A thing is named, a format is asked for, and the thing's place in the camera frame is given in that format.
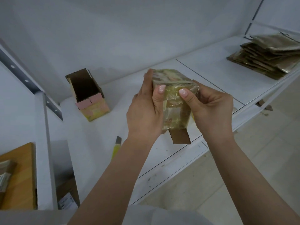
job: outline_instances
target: forearm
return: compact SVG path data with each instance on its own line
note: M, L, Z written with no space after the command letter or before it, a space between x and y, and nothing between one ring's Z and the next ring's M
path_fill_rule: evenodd
M68 224L122 224L151 147L140 139L125 140Z
M269 185L234 141L208 142L244 224L299 224L298 215Z

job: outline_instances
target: woman's left hand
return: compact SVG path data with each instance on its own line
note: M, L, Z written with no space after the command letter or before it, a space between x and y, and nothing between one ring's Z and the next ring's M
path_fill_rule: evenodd
M154 144L163 128L163 95L165 85L158 85L152 93L152 74L144 75L143 85L127 112L128 138Z

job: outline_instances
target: yellow utility knife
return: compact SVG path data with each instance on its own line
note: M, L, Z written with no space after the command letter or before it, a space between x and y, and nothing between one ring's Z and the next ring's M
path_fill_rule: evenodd
M114 158L114 156L117 154L117 152L119 151L120 147L121 147L121 142L122 142L122 138L117 136L117 139L115 141L115 146L113 148L113 152L112 152L112 159Z

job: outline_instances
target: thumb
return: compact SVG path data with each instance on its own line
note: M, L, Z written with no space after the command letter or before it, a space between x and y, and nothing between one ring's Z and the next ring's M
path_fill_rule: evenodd
M163 95L165 92L165 85L157 85L153 91L153 104L155 113L163 113Z
M199 110L199 107L201 106L201 102L199 101L197 96L193 94L193 92L191 92L186 88L182 88L179 90L179 94L181 98L183 98L183 100L186 101L186 103L190 106L193 113Z

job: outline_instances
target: pink manicured nail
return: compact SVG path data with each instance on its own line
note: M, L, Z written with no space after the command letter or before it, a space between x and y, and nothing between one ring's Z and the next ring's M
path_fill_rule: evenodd
M158 87L158 93L159 94L163 94L165 92L165 88L166 88L165 85L159 85L159 87Z
M185 88L182 88L179 90L179 94L182 96L182 97L187 97L188 95L188 92Z

